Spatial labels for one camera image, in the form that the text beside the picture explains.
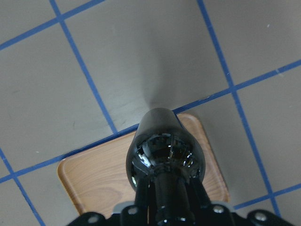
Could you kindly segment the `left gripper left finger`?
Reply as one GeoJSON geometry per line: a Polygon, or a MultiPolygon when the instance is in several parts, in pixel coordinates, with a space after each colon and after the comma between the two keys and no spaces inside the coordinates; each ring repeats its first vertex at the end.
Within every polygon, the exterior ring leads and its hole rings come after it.
{"type": "Polygon", "coordinates": [[[142,178],[138,181],[135,195],[135,206],[147,210],[150,206],[151,182],[149,178],[142,178]]]}

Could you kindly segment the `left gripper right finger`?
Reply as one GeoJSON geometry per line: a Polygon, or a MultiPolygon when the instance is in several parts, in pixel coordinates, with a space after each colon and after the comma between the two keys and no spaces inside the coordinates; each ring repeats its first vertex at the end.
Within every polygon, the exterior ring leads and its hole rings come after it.
{"type": "Polygon", "coordinates": [[[210,198],[199,178],[190,178],[189,196],[195,208],[205,209],[211,205],[210,198]]]}

